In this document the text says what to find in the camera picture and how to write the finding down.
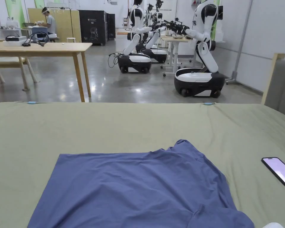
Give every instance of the stool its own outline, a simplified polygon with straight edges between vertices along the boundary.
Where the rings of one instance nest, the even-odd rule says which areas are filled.
[[[74,38],[74,37],[69,37],[69,38],[66,39],[66,41],[69,42],[69,39],[72,39],[72,40],[73,40],[73,43],[76,43],[76,38]]]

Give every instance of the phone screen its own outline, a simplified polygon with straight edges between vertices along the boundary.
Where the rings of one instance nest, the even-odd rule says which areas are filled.
[[[270,167],[271,171],[278,175],[285,183],[285,164],[277,157],[268,157],[262,160]]]

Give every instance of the metal pole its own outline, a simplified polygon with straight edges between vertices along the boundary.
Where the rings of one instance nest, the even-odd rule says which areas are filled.
[[[248,26],[248,20],[249,20],[251,8],[252,8],[252,2],[253,2],[253,0],[250,0],[250,2],[249,2],[248,12],[247,12],[247,15],[246,15],[246,20],[245,20],[245,24],[244,24],[243,33],[242,33],[242,39],[241,39],[241,42],[240,42],[240,48],[239,48],[238,55],[237,55],[237,58],[236,58],[234,71],[232,72],[231,79],[227,80],[226,83],[234,83],[236,81],[237,69],[239,68],[240,58],[241,58],[243,45],[244,45],[244,40],[245,40],[245,36],[246,36],[246,31],[247,31],[247,26]]]

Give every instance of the gray t-shirt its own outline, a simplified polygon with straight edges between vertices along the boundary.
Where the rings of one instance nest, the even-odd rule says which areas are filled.
[[[46,23],[51,25],[51,27],[48,28],[48,32],[56,34],[56,22],[52,15],[48,16]]]

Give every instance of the mattress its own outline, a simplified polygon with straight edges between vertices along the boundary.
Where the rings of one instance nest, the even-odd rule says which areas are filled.
[[[285,115],[258,104],[0,103],[0,227],[26,227],[61,153],[148,152],[189,140],[256,227],[285,228]]]

